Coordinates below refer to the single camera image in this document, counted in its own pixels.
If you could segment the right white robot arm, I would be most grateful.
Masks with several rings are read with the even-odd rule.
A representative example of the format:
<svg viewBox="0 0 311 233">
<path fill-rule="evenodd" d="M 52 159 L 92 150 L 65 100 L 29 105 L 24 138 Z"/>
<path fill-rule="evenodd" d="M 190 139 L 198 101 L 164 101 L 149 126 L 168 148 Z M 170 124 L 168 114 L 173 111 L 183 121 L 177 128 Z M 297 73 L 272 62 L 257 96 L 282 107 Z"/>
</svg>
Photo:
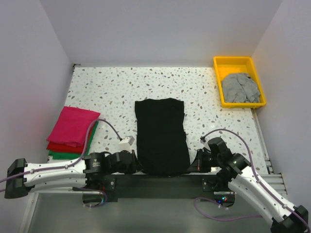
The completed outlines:
<svg viewBox="0 0 311 233">
<path fill-rule="evenodd" d="M 209 140 L 207 145 L 197 151 L 190 172 L 206 173 L 213 167 L 220 168 L 212 187 L 241 196 L 270 225 L 273 233 L 311 231 L 308 210 L 302 205 L 294 205 L 275 191 L 243 155 L 232 153 L 220 137 Z"/>
</svg>

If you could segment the black t shirt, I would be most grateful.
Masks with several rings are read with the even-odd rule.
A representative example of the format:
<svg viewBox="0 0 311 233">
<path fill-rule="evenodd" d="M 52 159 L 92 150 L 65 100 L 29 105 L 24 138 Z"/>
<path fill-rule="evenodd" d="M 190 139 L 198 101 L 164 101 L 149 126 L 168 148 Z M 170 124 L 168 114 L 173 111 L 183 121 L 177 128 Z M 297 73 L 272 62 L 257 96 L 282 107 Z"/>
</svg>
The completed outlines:
<svg viewBox="0 0 311 233">
<path fill-rule="evenodd" d="M 173 98 L 135 102 L 137 155 L 143 172 L 154 176 L 187 173 L 190 155 L 184 131 L 184 102 Z"/>
</svg>

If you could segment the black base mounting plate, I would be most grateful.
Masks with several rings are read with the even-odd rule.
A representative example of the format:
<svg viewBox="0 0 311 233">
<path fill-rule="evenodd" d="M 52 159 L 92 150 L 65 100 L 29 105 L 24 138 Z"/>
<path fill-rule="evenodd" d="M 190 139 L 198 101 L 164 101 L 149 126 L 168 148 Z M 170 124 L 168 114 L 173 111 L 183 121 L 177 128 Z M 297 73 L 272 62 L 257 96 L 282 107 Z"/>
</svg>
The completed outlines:
<svg viewBox="0 0 311 233">
<path fill-rule="evenodd" d="M 222 184 L 216 175 L 187 174 L 174 177 L 149 175 L 106 175 L 97 185 L 82 191 L 84 204 L 99 204 L 104 195 L 108 202 L 118 199 L 194 199 L 206 197 L 218 204 L 233 205 L 235 193 Z"/>
</svg>

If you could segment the pink folded t shirt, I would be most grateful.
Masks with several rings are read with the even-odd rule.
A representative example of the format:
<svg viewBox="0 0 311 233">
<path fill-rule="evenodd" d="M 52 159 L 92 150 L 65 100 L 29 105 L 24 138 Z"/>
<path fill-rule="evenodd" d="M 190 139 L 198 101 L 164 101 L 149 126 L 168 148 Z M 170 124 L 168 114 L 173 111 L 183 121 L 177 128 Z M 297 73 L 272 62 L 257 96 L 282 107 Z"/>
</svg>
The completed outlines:
<svg viewBox="0 0 311 233">
<path fill-rule="evenodd" d="M 90 124 L 99 116 L 100 113 L 95 111 L 65 106 L 47 141 L 71 147 L 81 146 Z"/>
</svg>

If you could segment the red folded t shirt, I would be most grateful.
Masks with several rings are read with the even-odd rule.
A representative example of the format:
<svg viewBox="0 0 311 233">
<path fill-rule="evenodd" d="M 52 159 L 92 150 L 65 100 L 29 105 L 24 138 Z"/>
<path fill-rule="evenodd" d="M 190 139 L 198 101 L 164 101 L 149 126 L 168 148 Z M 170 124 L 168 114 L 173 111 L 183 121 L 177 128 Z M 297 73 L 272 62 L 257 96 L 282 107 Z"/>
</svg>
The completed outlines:
<svg viewBox="0 0 311 233">
<path fill-rule="evenodd" d="M 86 153 L 88 153 L 88 151 L 89 151 L 91 141 L 92 141 L 94 134 L 95 134 L 95 131 L 97 129 L 97 125 L 98 124 L 96 123 L 92 127 L 91 132 L 88 135 Z M 83 143 L 83 145 L 81 145 L 81 146 L 72 147 L 72 146 L 68 146 L 66 144 L 57 144 L 57 143 L 49 142 L 47 145 L 47 149 L 51 150 L 53 152 L 82 153 L 82 151 L 84 149 L 84 145 L 85 145 L 85 143 Z"/>
</svg>

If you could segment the green folded t shirt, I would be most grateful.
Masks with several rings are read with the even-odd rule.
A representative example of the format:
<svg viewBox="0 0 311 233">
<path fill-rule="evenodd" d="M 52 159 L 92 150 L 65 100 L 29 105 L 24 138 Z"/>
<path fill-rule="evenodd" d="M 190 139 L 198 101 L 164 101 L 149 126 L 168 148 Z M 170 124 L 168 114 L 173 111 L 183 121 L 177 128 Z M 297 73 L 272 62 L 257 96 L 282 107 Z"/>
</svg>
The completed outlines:
<svg viewBox="0 0 311 233">
<path fill-rule="evenodd" d="M 55 160 L 68 160 L 68 159 L 76 159 L 81 156 L 81 153 L 64 153 L 64 152 L 53 152 L 49 150 L 49 156 L 52 156 Z"/>
</svg>

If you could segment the grey t shirt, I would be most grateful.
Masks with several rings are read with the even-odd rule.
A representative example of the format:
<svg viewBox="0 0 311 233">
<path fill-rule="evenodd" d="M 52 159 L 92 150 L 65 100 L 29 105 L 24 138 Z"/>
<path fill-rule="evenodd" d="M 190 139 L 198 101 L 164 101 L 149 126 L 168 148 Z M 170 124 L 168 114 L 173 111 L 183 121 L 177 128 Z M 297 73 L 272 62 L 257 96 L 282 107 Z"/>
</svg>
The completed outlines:
<svg viewBox="0 0 311 233">
<path fill-rule="evenodd" d="M 225 102 L 228 103 L 259 103 L 261 93 L 258 85 L 247 73 L 231 73 L 222 81 Z"/>
</svg>

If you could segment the aluminium frame rail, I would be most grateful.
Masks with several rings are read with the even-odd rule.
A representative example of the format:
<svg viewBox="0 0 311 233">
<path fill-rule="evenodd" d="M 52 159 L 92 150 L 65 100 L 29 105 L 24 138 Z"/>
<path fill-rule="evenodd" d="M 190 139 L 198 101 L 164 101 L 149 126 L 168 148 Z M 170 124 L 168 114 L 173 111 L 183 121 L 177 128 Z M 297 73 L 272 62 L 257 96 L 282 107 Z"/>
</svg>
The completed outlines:
<svg viewBox="0 0 311 233">
<path fill-rule="evenodd" d="M 260 173 L 262 178 L 274 188 L 282 196 L 286 196 L 286 188 L 282 178 L 282 175 L 275 174 L 271 165 L 271 161 L 264 143 L 261 128 L 257 113 L 254 109 L 250 110 L 252 113 L 253 122 L 250 124 L 251 129 L 248 130 L 250 136 L 248 139 L 254 139 L 254 143 L 247 143 L 249 148 L 253 150 L 252 159 L 254 162 L 255 169 Z M 79 188 L 72 186 L 65 186 L 65 182 L 70 179 L 60 179 L 55 182 L 48 182 L 47 184 L 39 184 L 31 193 L 81 193 Z"/>
</svg>

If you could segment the yellow plastic bin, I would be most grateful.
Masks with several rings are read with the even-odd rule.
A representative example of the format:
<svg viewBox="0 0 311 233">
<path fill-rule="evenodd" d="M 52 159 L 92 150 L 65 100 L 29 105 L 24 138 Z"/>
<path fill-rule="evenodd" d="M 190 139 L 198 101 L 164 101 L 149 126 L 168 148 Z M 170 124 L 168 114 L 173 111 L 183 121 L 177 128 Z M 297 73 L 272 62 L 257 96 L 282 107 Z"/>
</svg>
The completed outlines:
<svg viewBox="0 0 311 233">
<path fill-rule="evenodd" d="M 257 109 L 266 105 L 266 98 L 261 87 L 260 79 L 251 57 L 247 56 L 215 56 L 213 58 L 214 70 L 219 87 L 220 100 L 223 108 L 250 108 Z M 222 88 L 223 79 L 232 73 L 247 73 L 257 84 L 260 92 L 259 103 L 229 103 L 225 102 Z"/>
</svg>

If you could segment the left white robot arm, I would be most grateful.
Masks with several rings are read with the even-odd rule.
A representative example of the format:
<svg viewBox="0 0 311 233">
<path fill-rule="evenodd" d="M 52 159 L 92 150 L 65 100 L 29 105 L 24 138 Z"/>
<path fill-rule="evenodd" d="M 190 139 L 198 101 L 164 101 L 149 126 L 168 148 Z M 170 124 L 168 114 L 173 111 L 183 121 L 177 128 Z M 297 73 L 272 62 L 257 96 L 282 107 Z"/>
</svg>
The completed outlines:
<svg viewBox="0 0 311 233">
<path fill-rule="evenodd" d="M 123 150 L 109 153 L 93 152 L 77 159 L 34 164 L 24 158 L 16 159 L 7 169 L 4 197 L 18 199 L 32 191 L 59 188 L 88 188 L 96 190 L 100 187 L 104 176 L 113 173 L 134 174 L 141 170 L 135 153 Z"/>
</svg>

